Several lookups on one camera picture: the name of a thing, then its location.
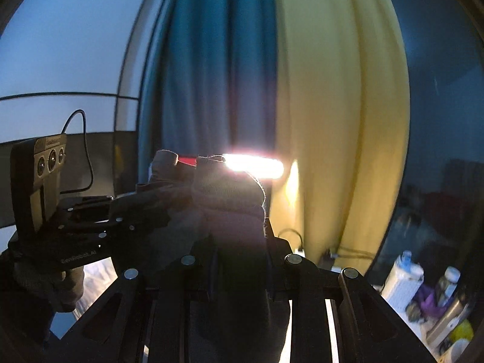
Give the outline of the white desk lamp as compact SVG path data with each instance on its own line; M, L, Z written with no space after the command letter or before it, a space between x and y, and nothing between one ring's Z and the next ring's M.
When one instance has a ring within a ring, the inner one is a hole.
M245 172L255 179L279 179L284 166L278 159L252 154L223 154L226 166L235 172Z

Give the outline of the red screen tablet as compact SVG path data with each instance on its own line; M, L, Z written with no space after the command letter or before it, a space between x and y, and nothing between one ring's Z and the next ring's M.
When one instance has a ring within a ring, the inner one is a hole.
M196 156L178 156L178 163L195 167L197 165Z

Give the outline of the dark brown t-shirt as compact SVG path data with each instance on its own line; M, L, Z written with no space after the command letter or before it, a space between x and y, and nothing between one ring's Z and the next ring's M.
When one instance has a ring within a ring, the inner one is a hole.
M115 200L128 225L127 252L116 260L158 283L185 255L197 258L207 295L190 308L193 362L277 362L286 341L289 303L268 295L265 193L217 157L182 163L160 150L149 181Z

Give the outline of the stainless steel tumbler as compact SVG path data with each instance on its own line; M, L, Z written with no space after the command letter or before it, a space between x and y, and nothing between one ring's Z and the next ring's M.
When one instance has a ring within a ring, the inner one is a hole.
M469 303L455 299L446 312L434 326L427 331L426 343L431 350L436 350L444 339L454 330L469 314Z

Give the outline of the clear glass jar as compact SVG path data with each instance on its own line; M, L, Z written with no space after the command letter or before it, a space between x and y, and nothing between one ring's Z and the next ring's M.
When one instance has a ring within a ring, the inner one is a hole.
M451 297L457 287L459 278L460 271L453 266L448 266L445 273L437 281L435 288L437 298L440 299L442 296Z

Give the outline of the yellow curtain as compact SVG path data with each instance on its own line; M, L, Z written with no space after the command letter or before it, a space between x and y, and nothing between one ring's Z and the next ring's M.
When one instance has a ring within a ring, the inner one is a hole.
M275 233L309 260L366 273L409 142L409 73L391 0L276 0Z

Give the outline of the white perforated basket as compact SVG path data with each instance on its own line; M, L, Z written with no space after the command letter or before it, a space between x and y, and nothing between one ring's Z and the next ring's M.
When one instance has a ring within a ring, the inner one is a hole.
M413 262L412 252L403 251L394 261L381 296L397 312L404 312L424 280L424 269Z

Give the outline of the purple plush toy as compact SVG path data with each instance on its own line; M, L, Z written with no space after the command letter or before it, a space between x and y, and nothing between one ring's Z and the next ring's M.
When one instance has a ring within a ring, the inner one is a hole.
M424 317L440 319L449 308L451 301L444 306L438 306L435 289L424 283L419 287L413 297Z

